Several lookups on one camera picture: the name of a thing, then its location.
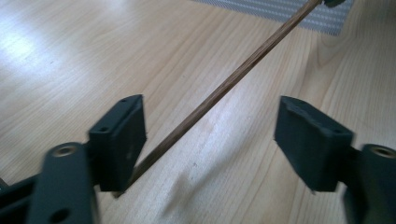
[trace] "wooden table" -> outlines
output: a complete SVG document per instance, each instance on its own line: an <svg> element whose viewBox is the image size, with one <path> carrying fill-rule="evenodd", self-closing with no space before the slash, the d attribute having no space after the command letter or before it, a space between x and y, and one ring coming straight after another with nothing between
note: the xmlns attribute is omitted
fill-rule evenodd
<svg viewBox="0 0 396 224"><path fill-rule="evenodd" d="M339 36L296 28L118 200L103 223L343 223L273 140L280 95L396 148L396 2L356 1ZM144 158L279 22L187 0L0 2L0 176L39 172L120 98L145 95Z"/></svg>

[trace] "wood grain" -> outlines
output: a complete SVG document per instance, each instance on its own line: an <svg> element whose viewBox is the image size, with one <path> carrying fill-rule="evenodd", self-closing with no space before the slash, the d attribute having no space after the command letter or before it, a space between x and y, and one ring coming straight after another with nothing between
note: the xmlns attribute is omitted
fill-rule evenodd
<svg viewBox="0 0 396 224"><path fill-rule="evenodd" d="M259 63L291 30L300 23L321 0L309 0L290 17L273 35L256 49L236 70L225 79L204 101L198 105L177 127L170 132L135 168L130 186L160 159L189 129L200 120L221 98L227 94L250 70ZM123 192L115 192L120 197Z"/></svg>
<svg viewBox="0 0 396 224"><path fill-rule="evenodd" d="M355 1L339 36L295 28L117 200L103 223L345 223L273 141L279 95L320 108L354 147L396 148L396 2ZM0 177L39 172L119 99L145 96L140 161L281 23L184 0L0 1Z"/></svg>

